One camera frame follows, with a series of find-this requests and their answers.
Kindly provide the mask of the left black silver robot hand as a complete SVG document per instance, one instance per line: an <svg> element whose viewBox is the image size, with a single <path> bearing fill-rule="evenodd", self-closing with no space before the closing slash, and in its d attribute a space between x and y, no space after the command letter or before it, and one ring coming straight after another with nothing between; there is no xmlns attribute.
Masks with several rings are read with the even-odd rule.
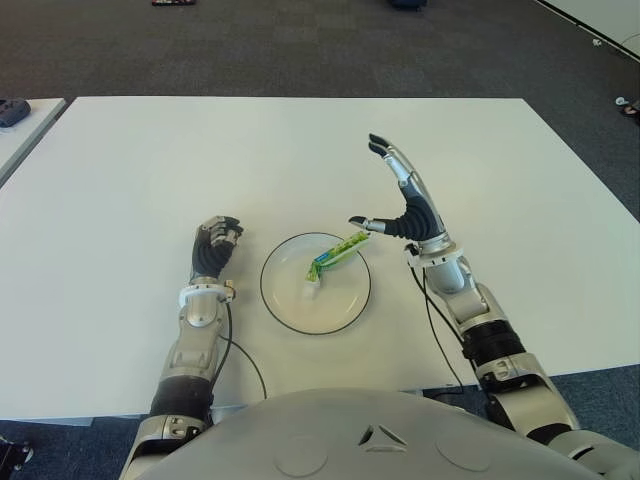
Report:
<svg viewBox="0 0 640 480"><path fill-rule="evenodd" d="M240 221L230 216L214 216L200 224L192 248L190 281L219 279L243 231Z"/></svg>

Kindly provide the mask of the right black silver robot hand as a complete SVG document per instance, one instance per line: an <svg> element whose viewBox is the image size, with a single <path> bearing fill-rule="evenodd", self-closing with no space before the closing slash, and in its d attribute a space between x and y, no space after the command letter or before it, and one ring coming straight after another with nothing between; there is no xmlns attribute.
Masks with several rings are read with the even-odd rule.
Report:
<svg viewBox="0 0 640 480"><path fill-rule="evenodd" d="M418 171L392 142L370 133L368 148L394 174L404 199L404 212L395 218L352 216L348 222L362 230L416 242L430 253L453 247L446 226Z"/></svg>

